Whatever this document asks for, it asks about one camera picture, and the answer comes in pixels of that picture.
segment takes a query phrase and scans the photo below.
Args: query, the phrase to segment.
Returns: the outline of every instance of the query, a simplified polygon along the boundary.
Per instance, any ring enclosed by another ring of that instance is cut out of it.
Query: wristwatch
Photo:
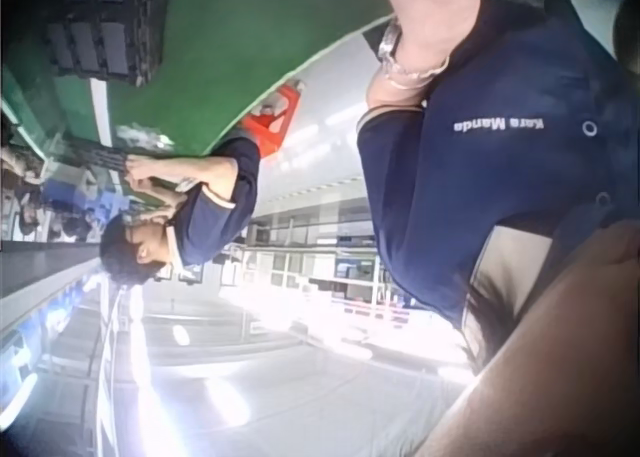
[[[427,85],[435,76],[441,74],[449,65],[449,57],[437,69],[431,69],[424,72],[409,72],[395,59],[398,43],[402,36],[402,28],[397,18],[393,18],[382,37],[380,47],[378,48],[378,58],[382,62],[384,76],[396,88],[401,90],[420,89]],[[393,79],[393,75],[402,76],[403,80],[410,81],[409,85],[403,85]]]

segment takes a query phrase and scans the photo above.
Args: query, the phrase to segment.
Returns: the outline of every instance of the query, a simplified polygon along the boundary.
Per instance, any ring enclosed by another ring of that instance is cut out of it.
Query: navy blue shirt
[[[234,138],[211,155],[232,157],[238,162],[238,177],[231,196],[235,207],[229,209],[214,202],[202,191],[202,184],[187,192],[187,200],[170,222],[185,266],[202,264],[218,255],[246,227],[256,205],[258,146],[247,138]]]
[[[459,326],[462,283],[493,226],[596,202],[632,215],[639,104],[582,26],[483,2],[427,108],[384,113],[359,132],[377,245],[396,282]]]

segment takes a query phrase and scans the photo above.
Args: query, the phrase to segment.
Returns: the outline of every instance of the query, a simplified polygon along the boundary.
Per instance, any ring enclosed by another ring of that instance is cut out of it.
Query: fluorescent light
[[[187,329],[185,329],[181,325],[173,326],[173,338],[176,339],[178,345],[189,345],[191,343],[191,339],[189,338],[189,333]]]
[[[11,363],[16,367],[22,367],[31,360],[31,351],[27,347],[22,347],[11,359]]]
[[[151,385],[151,364],[147,351],[147,335],[140,321],[131,322],[129,336],[133,380],[138,384],[138,387],[147,388]]]
[[[336,112],[335,114],[327,117],[324,121],[328,126],[336,125],[346,120],[349,120],[352,117],[363,115],[367,111],[367,103],[360,102],[359,104],[352,105],[340,112]]]
[[[7,430],[9,426],[13,424],[13,421],[16,420],[24,404],[27,403],[37,381],[38,374],[29,374],[29,376],[24,379],[13,400],[11,400],[9,405],[0,413],[0,432]]]
[[[138,418],[142,445],[147,457],[187,455],[176,427],[152,388],[138,391]]]
[[[320,127],[316,124],[308,125],[303,127],[302,129],[294,132],[291,135],[288,135],[284,139],[283,147],[289,147],[291,145],[295,145],[299,140],[308,139],[309,137],[313,137],[320,131]]]
[[[144,313],[144,302],[142,300],[142,287],[136,285],[131,288],[129,299],[129,316],[131,320],[139,321]]]
[[[313,147],[309,149],[307,152],[297,157],[294,157],[293,160],[291,161],[291,166],[293,168],[307,167],[312,162],[328,154],[330,150],[331,150],[331,144],[328,144],[328,143],[324,143],[322,145]]]
[[[469,385],[475,380],[475,375],[469,369],[460,367],[439,367],[438,375],[443,379],[450,380],[457,384]]]
[[[249,406],[231,384],[220,379],[210,379],[206,385],[213,405],[229,427],[240,427],[249,422]]]
[[[325,237],[325,238],[320,238],[316,240],[316,244],[318,245],[331,245],[331,244],[337,244],[337,243],[338,243],[337,237]]]

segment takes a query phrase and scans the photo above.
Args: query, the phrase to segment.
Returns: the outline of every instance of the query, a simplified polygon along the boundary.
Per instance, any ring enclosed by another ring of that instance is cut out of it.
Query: hand
[[[125,165],[128,171],[127,180],[129,176],[133,180],[143,180],[156,175],[158,160],[142,155],[130,155]]]
[[[131,176],[131,174],[127,175],[126,179],[129,183],[129,186],[131,187],[131,190],[133,190],[134,192],[146,192],[151,190],[151,188],[153,187],[153,184],[149,179],[136,180]]]
[[[598,230],[569,257],[569,266],[552,287],[583,300],[594,296],[633,303],[640,281],[639,252],[640,223],[622,221]]]

